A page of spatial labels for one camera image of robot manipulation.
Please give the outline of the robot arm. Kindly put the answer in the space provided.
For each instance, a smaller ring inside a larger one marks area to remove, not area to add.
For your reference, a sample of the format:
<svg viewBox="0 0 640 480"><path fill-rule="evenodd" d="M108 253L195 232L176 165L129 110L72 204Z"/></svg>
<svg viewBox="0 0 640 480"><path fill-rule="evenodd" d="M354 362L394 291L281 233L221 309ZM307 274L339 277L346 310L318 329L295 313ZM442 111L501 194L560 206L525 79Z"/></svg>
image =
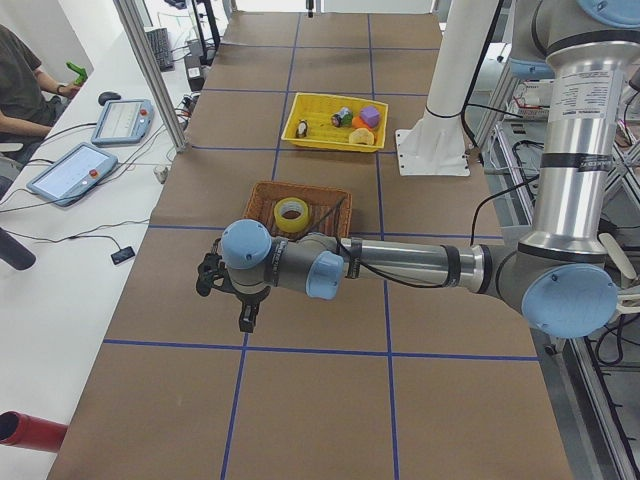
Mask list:
<svg viewBox="0 0 640 480"><path fill-rule="evenodd" d="M274 287L330 300L363 275L422 289L463 287L502 300L530 326L577 338L614 315L618 290L597 237L613 166L617 110L627 66L639 56L635 1L520 1L512 57L554 71L531 230L515 249L413 245L310 234L273 237L255 220L229 225L215 243L211 281L242 303L250 332Z"/></svg>

